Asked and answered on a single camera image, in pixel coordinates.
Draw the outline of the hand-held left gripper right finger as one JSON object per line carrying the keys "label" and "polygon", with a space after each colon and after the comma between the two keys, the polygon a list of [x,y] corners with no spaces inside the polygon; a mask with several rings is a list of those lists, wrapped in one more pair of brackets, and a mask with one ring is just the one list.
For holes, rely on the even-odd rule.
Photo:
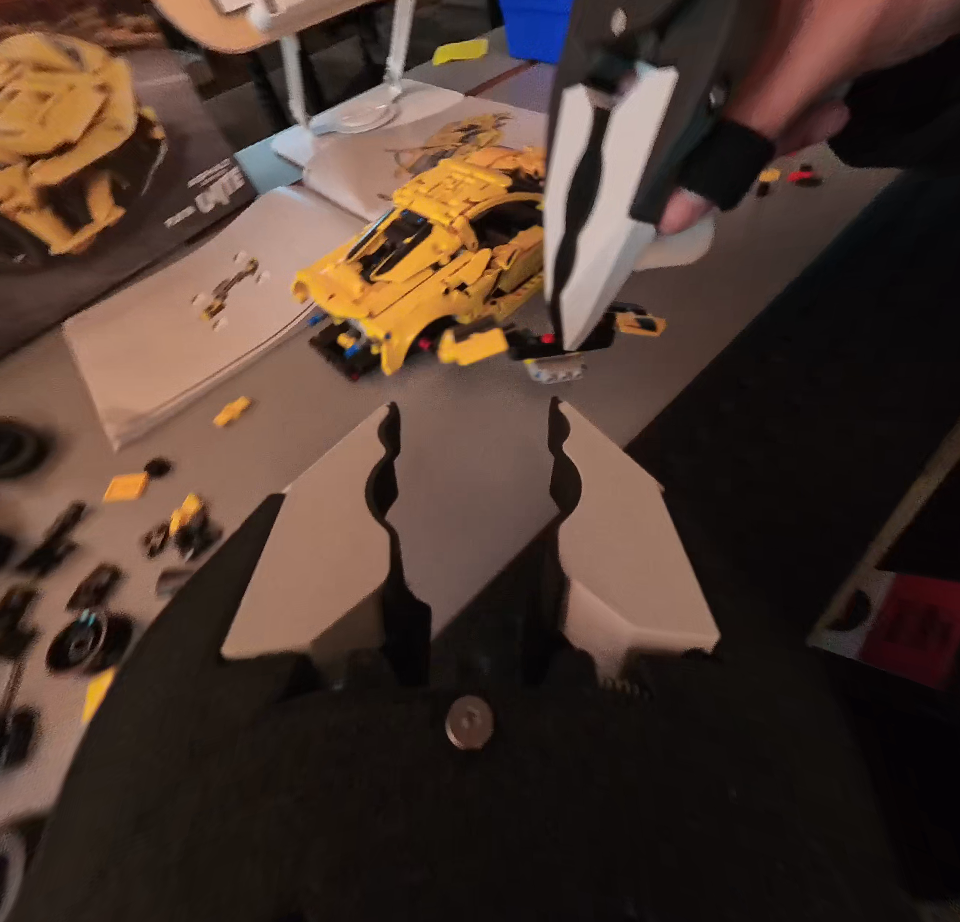
{"label": "hand-held left gripper right finger", "polygon": [[569,402],[549,406],[549,624],[601,678],[711,655],[721,633],[660,484]]}

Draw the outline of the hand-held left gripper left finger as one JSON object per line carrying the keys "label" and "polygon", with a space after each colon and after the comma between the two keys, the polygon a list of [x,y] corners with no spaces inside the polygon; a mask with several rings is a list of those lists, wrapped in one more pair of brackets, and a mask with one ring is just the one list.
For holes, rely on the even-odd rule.
{"label": "hand-held left gripper left finger", "polygon": [[431,609],[406,582],[388,519],[401,450],[401,412],[388,402],[284,491],[226,660],[296,653],[333,679],[354,653],[375,651],[400,684],[427,683]]}

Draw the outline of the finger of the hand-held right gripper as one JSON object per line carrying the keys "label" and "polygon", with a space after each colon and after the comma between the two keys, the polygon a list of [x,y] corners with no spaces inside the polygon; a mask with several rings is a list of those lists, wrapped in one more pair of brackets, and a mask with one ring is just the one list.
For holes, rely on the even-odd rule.
{"label": "finger of the hand-held right gripper", "polygon": [[564,297],[573,292],[579,238],[597,200],[609,121],[605,93],[588,86],[562,92],[543,199],[544,294],[559,341],[582,340],[574,308]]}
{"label": "finger of the hand-held right gripper", "polygon": [[564,216],[560,242],[572,259],[570,267],[557,267],[557,334],[569,352],[588,339],[655,238],[656,217],[639,221],[632,210],[678,80],[673,66],[637,63],[632,85],[609,106],[600,91],[584,86],[563,94],[558,135],[591,111],[566,196],[587,203],[587,210]]}

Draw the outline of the yellow toy brick car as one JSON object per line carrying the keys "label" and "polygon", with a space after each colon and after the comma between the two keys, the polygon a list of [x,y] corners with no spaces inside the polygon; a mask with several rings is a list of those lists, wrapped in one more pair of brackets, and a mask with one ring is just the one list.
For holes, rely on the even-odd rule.
{"label": "yellow toy brick car", "polygon": [[351,382],[438,352],[451,328],[504,323],[544,287],[546,150],[486,147],[403,184],[389,210],[291,291],[328,324],[310,343]]}

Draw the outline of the yellow black brick bumper assembly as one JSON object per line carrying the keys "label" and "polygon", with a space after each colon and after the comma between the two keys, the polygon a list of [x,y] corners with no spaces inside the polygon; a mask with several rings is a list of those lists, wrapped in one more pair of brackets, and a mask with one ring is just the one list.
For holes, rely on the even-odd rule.
{"label": "yellow black brick bumper assembly", "polygon": [[613,303],[576,351],[563,347],[553,332],[536,332],[485,318],[447,330],[438,340],[436,356],[443,364],[471,366],[505,354],[522,363],[527,375],[544,385],[570,383],[584,376],[587,355],[610,348],[618,335],[657,338],[666,320],[642,306]]}

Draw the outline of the person's right forearm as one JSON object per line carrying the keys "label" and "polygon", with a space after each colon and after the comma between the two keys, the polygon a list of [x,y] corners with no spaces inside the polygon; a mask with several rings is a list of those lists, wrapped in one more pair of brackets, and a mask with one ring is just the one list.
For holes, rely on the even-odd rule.
{"label": "person's right forearm", "polygon": [[845,127],[827,142],[852,168],[959,172],[959,37],[862,75],[844,98]]}

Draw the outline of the grey desk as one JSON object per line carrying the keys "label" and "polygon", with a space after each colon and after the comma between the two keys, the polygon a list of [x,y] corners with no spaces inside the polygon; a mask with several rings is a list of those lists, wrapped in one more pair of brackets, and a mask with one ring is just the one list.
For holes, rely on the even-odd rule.
{"label": "grey desk", "polygon": [[[894,177],[857,170],[807,149],[777,166],[810,163],[819,187],[780,183],[719,218],[706,256],[685,268],[645,271],[621,297],[666,319],[658,338],[623,337],[593,354],[582,380],[543,386],[504,359],[469,368],[418,359],[397,376],[349,385],[308,345],[306,328],[165,424],[114,452],[66,341],[54,331],[2,361],[2,414],[51,430],[52,460],[2,485],[2,530],[33,545],[73,500],[88,504],[78,548],[41,582],[26,624],[37,637],[17,701],[38,710],[29,758],[2,774],[2,820],[53,807],[82,737],[87,685],[46,671],[44,653],[66,623],[66,602],[99,563],[124,573],[111,607],[142,631],[164,600],[155,593],[168,548],[147,559],[140,538],[189,493],[203,497],[229,535],[264,497],[279,493],[386,401],[402,419],[399,498],[389,519],[400,535],[407,580],[433,609],[438,631],[515,556],[551,516],[547,495],[548,402],[560,395],[625,445],[759,315]],[[213,417],[246,396],[234,424]],[[118,474],[156,457],[174,470],[141,498],[104,504]]]}

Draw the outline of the small yellow black brick assembly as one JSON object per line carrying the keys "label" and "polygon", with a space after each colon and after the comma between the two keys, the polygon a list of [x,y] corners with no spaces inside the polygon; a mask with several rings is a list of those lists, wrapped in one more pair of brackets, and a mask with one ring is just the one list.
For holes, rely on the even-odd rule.
{"label": "small yellow black brick assembly", "polygon": [[206,503],[189,494],[168,520],[154,525],[142,536],[140,546],[148,559],[162,555],[171,546],[183,561],[193,563],[212,549],[222,535],[223,530],[211,520]]}

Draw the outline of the loose small brick pins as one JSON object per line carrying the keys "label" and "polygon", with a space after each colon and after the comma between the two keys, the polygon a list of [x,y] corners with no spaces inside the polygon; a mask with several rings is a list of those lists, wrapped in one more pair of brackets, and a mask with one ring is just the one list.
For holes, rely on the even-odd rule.
{"label": "loose small brick pins", "polygon": [[810,163],[802,163],[789,171],[771,166],[760,172],[755,184],[754,195],[757,198],[768,197],[781,183],[801,187],[819,187],[823,182],[822,173]]}

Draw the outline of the white board stand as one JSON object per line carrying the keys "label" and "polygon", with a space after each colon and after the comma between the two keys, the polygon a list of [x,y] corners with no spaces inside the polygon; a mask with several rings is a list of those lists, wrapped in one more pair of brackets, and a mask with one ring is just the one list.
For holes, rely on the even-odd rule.
{"label": "white board stand", "polygon": [[404,125],[444,112],[461,102],[461,92],[408,79],[406,61],[418,0],[393,0],[390,43],[382,82],[342,104],[309,115],[302,46],[295,36],[279,40],[287,107],[294,125],[270,141],[270,150],[300,170],[306,168],[325,136],[343,139]]}

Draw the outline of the scattered black brick parts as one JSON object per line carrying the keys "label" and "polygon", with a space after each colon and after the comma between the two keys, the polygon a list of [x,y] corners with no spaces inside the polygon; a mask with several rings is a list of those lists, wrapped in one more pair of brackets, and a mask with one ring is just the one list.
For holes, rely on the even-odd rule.
{"label": "scattered black brick parts", "polygon": [[[38,710],[18,703],[28,655],[38,635],[26,626],[24,619],[40,596],[40,580],[51,575],[78,548],[72,534],[87,511],[84,502],[70,502],[39,543],[15,566],[15,572],[28,580],[11,585],[2,593],[2,773],[27,759],[40,718]],[[108,602],[123,577],[120,568],[102,564],[78,583],[65,607],[71,619],[54,636],[44,656],[49,673],[92,676],[121,660],[132,639],[134,624],[128,616],[110,613]]]}

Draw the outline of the black dimpled mat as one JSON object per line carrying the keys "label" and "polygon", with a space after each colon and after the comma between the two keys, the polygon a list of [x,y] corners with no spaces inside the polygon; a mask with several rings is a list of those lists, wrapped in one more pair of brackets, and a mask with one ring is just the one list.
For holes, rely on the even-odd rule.
{"label": "black dimpled mat", "polygon": [[958,424],[958,214],[898,176],[628,448],[800,640]]}

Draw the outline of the open instruction booklet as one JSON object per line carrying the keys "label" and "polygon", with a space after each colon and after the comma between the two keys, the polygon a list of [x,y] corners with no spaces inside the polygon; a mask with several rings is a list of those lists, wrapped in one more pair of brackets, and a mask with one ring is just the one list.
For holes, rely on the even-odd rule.
{"label": "open instruction booklet", "polygon": [[414,175],[485,136],[542,147],[546,114],[438,88],[413,91],[434,112],[363,134],[306,136],[274,145],[303,163],[222,232],[64,325],[64,338],[110,447],[119,451],[283,341],[316,309],[292,285],[388,208]]}

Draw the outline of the black toy tire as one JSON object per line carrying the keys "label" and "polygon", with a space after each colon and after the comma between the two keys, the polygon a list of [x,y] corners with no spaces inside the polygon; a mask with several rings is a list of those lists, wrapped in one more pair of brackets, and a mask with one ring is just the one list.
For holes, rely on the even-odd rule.
{"label": "black toy tire", "polygon": [[47,436],[21,421],[1,419],[1,480],[11,481],[36,470],[51,451]]}

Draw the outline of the toy car set box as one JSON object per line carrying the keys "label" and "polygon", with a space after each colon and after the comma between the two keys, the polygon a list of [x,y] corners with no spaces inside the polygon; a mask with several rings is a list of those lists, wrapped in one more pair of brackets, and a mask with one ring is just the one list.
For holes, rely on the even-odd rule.
{"label": "toy car set box", "polygon": [[255,190],[149,0],[1,0],[1,354]]}

